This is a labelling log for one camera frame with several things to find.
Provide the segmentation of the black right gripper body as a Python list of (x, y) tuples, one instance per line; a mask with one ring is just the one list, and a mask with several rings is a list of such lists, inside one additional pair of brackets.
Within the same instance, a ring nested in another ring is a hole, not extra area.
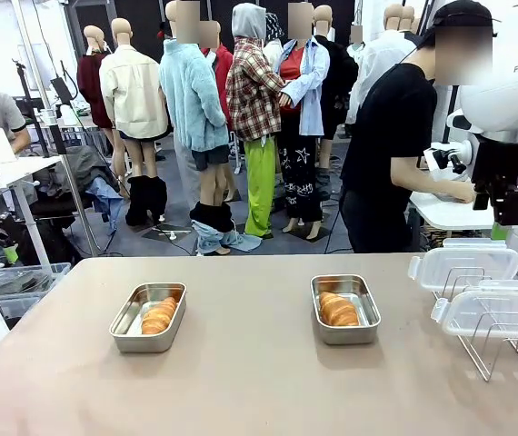
[(517, 184), (518, 144), (478, 138), (473, 163), (473, 183), (505, 180)]

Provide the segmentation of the person's right hand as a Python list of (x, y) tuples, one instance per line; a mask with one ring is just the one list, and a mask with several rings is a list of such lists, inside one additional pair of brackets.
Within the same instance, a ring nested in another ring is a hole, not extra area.
[(462, 203), (472, 203), (476, 196), (474, 185), (471, 182), (454, 182), (451, 196)]

